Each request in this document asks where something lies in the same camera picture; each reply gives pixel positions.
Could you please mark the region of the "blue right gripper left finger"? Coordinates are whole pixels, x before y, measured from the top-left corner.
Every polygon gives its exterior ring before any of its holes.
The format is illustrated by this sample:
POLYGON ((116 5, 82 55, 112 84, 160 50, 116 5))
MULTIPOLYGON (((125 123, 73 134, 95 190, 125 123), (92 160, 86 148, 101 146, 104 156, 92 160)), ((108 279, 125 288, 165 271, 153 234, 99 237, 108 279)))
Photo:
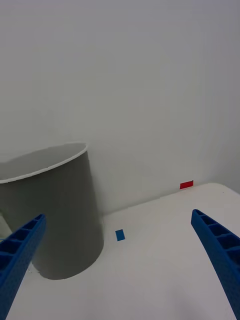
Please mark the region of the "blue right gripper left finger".
POLYGON ((47 220, 40 214, 0 243, 0 319, 5 320, 43 238, 47 220))

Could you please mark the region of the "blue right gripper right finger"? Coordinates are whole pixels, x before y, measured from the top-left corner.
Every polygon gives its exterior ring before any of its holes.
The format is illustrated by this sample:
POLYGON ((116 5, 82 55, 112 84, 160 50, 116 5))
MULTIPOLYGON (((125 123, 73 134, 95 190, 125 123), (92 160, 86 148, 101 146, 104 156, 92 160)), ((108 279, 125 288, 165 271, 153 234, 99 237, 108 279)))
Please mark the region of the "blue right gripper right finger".
POLYGON ((238 320, 240 318, 240 238, 198 209, 192 211, 191 225, 211 261, 238 320))

